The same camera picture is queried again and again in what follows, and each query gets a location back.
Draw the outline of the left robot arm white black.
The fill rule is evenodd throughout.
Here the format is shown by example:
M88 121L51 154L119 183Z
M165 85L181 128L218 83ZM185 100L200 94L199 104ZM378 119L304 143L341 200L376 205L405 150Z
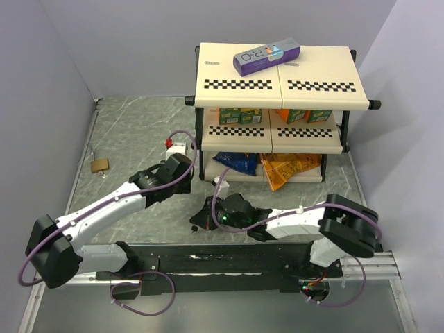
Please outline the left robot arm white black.
M89 206L52 219L38 218L25 254L40 282L58 288L75 275L110 272L131 278L141 268L135 251L125 242L92 245L90 241L113 223L172 197L191 191L194 163L181 153L138 171L117 190Z

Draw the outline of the brass padlock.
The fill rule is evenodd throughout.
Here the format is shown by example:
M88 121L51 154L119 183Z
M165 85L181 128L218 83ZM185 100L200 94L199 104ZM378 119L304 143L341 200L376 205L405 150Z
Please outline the brass padlock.
M96 159L95 150L91 146L89 147L89 154L91 155L90 170L92 173L99 174L99 171L106 172L110 168L107 158Z

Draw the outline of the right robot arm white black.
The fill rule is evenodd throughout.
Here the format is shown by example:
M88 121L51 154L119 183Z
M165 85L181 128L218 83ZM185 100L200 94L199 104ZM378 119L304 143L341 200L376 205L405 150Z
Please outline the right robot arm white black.
M189 221L207 231L245 232L262 242L318 236L302 261L304 271L314 277L346 255L371 258L382 238L375 211L336 194L328 195L322 203L294 210L253 207L241 194L209 196Z

